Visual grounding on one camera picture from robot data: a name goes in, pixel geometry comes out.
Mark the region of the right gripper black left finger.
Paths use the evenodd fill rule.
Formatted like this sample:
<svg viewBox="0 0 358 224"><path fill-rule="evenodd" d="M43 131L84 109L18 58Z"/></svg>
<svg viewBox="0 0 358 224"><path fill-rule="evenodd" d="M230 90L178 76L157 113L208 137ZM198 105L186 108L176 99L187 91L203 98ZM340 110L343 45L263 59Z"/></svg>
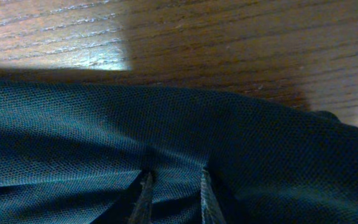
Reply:
<svg viewBox="0 0 358 224"><path fill-rule="evenodd" d="M141 180L141 192L134 209L128 219L128 224L151 224L152 199L154 195L154 178L149 172Z"/></svg>

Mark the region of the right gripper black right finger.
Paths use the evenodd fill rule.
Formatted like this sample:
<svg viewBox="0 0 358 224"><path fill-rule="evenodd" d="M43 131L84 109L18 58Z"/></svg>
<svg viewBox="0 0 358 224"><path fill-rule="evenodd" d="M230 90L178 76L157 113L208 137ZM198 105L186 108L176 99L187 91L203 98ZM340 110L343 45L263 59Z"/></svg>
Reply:
<svg viewBox="0 0 358 224"><path fill-rule="evenodd" d="M201 173L201 217L202 224L226 224L213 191L210 174L205 169Z"/></svg>

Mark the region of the black t-shirt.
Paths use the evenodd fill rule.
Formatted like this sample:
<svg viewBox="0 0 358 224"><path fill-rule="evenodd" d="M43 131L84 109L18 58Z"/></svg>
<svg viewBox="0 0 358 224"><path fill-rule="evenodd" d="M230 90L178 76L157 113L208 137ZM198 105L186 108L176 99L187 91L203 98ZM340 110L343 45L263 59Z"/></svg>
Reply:
<svg viewBox="0 0 358 224"><path fill-rule="evenodd" d="M358 223L358 128L203 90L0 81L0 223Z"/></svg>

